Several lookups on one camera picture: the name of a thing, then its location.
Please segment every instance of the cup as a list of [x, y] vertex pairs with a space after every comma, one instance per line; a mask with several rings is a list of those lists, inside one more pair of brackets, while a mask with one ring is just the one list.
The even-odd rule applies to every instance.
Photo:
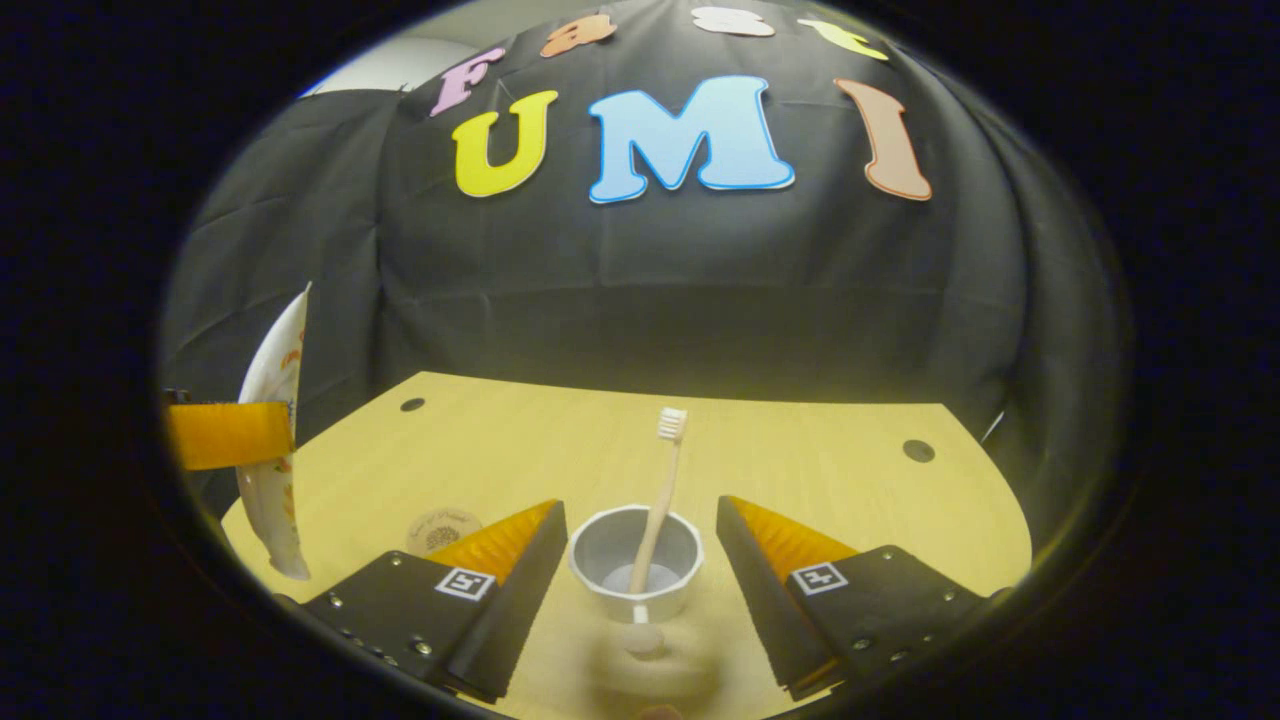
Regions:
[[689, 600], [689, 584], [703, 566], [703, 539], [698, 528], [675, 512], [667, 512], [649, 566], [646, 592], [628, 593], [631, 566], [644, 537], [648, 505], [625, 505], [596, 512], [573, 530], [568, 543], [568, 566], [605, 614], [620, 623], [648, 615], [649, 623], [675, 618]]

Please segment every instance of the coaster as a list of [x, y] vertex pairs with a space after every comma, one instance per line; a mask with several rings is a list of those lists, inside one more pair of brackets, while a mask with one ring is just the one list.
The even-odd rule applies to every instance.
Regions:
[[454, 507], [433, 510], [408, 527], [404, 547], [417, 557], [426, 557], [480, 528], [480, 520], [470, 512]]

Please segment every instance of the toothbrush bristles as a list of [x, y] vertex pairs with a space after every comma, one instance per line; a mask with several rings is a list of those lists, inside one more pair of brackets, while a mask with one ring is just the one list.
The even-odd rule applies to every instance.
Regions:
[[663, 407], [658, 415], [658, 437], [662, 439], [678, 441], [685, 436], [685, 421], [689, 413], [675, 407]]

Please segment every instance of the black cloth backdrop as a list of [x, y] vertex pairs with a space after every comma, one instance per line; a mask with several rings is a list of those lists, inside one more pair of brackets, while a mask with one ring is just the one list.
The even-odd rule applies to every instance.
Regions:
[[[942, 402], [1011, 483], [1037, 548], [1117, 446], [1128, 315], [1103, 229], [1055, 165], [973, 91], [874, 28], [890, 61], [823, 40], [780, 5], [774, 37], [695, 27], [692, 1], [605, 5], [613, 37], [539, 55], [553, 18], [500, 46], [471, 97], [429, 118], [412, 92], [294, 101], [195, 215], [161, 328], [165, 384], [234, 400], [266, 329], [308, 281], [298, 441], [420, 370], [570, 387], [833, 402]], [[595, 100], [644, 90], [677, 113], [699, 82], [768, 81], [765, 119], [796, 170], [780, 191], [676, 191], [595, 205]], [[874, 188], [858, 108], [835, 78], [906, 108], [933, 197]], [[453, 178], [451, 133], [543, 90], [547, 154], [485, 199]], [[229, 473], [205, 474], [219, 514]]]

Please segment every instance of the yellow clamp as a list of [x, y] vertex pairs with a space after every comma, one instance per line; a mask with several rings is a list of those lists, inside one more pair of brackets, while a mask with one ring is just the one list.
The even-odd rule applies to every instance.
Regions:
[[255, 465], [294, 451], [283, 402], [172, 405], [169, 430], [187, 470]]

